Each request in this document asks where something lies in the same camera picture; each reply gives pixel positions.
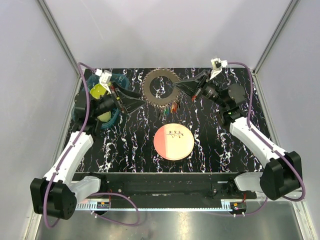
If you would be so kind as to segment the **large metal keyring with keys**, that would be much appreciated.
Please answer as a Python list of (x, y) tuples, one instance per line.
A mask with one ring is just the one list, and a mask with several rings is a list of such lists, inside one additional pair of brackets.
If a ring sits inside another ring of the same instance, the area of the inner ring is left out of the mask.
[(160, 115), (176, 113), (180, 108), (180, 90), (173, 83), (181, 79), (171, 69), (156, 68), (146, 74), (141, 90), (147, 103), (160, 109)]

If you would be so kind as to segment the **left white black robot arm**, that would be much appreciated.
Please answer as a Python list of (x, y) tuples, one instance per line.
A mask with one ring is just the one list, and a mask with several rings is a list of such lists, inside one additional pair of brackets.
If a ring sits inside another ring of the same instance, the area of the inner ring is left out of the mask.
[(74, 98), (74, 121), (76, 126), (69, 142), (53, 167), (42, 178), (34, 178), (30, 184), (33, 210), (43, 216), (68, 220), (77, 204), (89, 196), (103, 198), (108, 193), (106, 178), (95, 173), (87, 174), (73, 183), (80, 161), (95, 141), (102, 122), (98, 117), (113, 110), (131, 114), (145, 104), (136, 92), (113, 87), (98, 99), (87, 91), (79, 92)]

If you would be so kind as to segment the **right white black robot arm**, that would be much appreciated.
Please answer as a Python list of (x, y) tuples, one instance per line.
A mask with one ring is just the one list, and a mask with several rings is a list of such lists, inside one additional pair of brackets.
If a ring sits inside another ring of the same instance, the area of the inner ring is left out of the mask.
[(218, 105), (221, 125), (239, 139), (259, 160), (262, 172), (244, 172), (227, 185), (228, 195), (239, 198), (246, 191), (261, 192), (277, 200), (302, 187), (301, 157), (287, 152), (263, 135), (242, 110), (245, 89), (231, 84), (222, 89), (211, 80), (209, 71), (177, 81), (174, 87), (196, 100), (205, 97)]

